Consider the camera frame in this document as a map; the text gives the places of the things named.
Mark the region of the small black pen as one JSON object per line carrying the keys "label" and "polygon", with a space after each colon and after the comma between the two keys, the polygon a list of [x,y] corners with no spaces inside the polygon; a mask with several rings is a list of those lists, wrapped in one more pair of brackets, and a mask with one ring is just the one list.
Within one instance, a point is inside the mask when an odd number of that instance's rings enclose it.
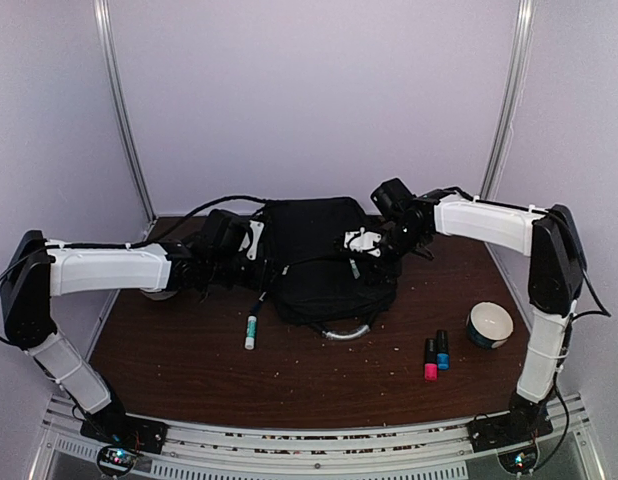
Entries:
{"label": "small black pen", "polygon": [[251,314],[253,316],[258,316],[258,313],[260,312],[265,300],[267,298],[267,292],[264,291],[260,294],[260,296],[258,297],[258,300],[256,302],[256,304],[253,306],[253,308],[251,309]]}

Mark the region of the thin green white pen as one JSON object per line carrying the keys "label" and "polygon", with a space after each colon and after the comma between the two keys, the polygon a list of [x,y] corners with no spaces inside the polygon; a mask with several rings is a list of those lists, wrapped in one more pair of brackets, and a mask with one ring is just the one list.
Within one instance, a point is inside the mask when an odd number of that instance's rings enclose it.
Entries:
{"label": "thin green white pen", "polygon": [[361,274],[354,259],[349,259],[352,275],[355,280],[359,279]]}

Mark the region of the black student backpack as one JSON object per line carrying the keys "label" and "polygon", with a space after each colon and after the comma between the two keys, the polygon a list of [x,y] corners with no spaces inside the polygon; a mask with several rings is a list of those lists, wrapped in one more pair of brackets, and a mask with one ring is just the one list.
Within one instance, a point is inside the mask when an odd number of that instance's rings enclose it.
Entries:
{"label": "black student backpack", "polygon": [[[377,270],[369,251],[378,221],[351,197],[272,201],[262,208],[263,288],[281,320],[331,341],[370,333],[396,299],[399,270]],[[360,278],[352,275],[354,259]]]}

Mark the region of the blue capped black highlighter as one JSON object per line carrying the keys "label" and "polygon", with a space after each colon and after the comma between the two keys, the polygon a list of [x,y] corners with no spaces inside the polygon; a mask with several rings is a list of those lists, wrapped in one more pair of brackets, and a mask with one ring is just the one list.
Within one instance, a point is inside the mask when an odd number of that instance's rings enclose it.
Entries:
{"label": "blue capped black highlighter", "polygon": [[439,370],[450,368],[449,337],[446,330],[436,332],[436,363]]}

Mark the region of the pink capped black highlighter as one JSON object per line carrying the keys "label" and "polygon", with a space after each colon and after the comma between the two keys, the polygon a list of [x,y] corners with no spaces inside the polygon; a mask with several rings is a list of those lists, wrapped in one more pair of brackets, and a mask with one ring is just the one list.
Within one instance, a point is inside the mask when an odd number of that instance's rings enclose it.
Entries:
{"label": "pink capped black highlighter", "polygon": [[427,382],[438,378],[437,345],[434,338],[427,338],[424,346],[424,379]]}

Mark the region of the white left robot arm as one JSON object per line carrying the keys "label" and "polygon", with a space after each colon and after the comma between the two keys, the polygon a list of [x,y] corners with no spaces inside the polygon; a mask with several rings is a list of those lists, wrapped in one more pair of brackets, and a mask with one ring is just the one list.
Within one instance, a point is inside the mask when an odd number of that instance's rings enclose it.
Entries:
{"label": "white left robot arm", "polygon": [[251,222],[219,240],[71,244],[27,232],[0,276],[4,342],[18,348],[78,406],[112,444],[133,424],[113,388],[85,359],[53,315],[57,304],[136,290],[153,301],[212,284],[248,281],[261,255],[263,225]]}

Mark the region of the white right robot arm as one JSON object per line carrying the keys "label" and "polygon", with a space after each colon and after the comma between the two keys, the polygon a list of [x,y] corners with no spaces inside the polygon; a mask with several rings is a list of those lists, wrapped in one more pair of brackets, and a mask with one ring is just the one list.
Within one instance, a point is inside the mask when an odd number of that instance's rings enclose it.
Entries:
{"label": "white right robot arm", "polygon": [[576,305],[590,287],[587,261],[568,207],[515,206],[472,196],[458,187],[413,194],[400,179],[377,187],[371,200],[392,227],[373,245],[399,258],[434,235],[460,236],[516,251],[529,260],[528,298],[533,324],[526,357],[501,430],[524,440],[540,424],[540,410],[556,387],[569,352]]}

